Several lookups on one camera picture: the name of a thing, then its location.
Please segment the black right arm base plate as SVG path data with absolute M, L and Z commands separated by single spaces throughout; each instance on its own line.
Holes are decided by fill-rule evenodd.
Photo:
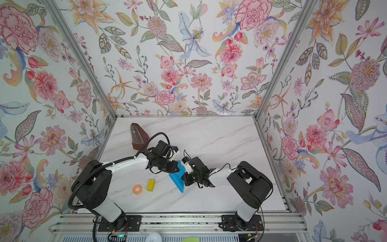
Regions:
M 260 215 L 254 215 L 250 221 L 246 222 L 236 214 L 222 215 L 219 227 L 224 232 L 262 232 L 264 223 Z

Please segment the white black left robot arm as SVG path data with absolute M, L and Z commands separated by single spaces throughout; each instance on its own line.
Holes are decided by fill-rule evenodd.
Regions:
M 110 223 L 123 223 L 125 213 L 108 197 L 111 182 L 127 174 L 150 170 L 153 167 L 161 172 L 177 173 L 178 162 L 174 158 L 178 153 L 176 146 L 159 141 L 156 147 L 134 156 L 108 163 L 93 160 L 72 185 L 68 207 L 72 210 L 85 208 Z

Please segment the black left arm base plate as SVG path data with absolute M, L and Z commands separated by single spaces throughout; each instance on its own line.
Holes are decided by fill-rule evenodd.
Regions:
M 138 232 L 140 230 L 142 216 L 140 215 L 122 215 L 114 222 L 107 221 L 104 217 L 101 219 L 98 232 Z

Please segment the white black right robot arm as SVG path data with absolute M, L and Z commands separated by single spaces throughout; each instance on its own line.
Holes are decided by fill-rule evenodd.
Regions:
M 181 180 L 186 187 L 194 183 L 200 188 L 232 187 L 242 199 L 236 217 L 244 223 L 252 220 L 273 192 L 274 185 L 270 179 L 246 161 L 240 162 L 235 168 L 223 166 L 209 169 L 198 157 L 191 159 L 186 156 L 182 159 L 182 165 L 185 173 Z

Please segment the blue square paper sheet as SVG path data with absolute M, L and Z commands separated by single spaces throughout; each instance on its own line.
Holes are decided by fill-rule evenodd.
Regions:
M 179 172 L 169 174 L 169 177 L 176 185 L 176 187 L 179 189 L 179 191 L 183 193 L 185 185 L 182 177 L 185 174 L 185 167 L 182 165 L 181 161 L 178 162 L 178 169 L 179 169 Z

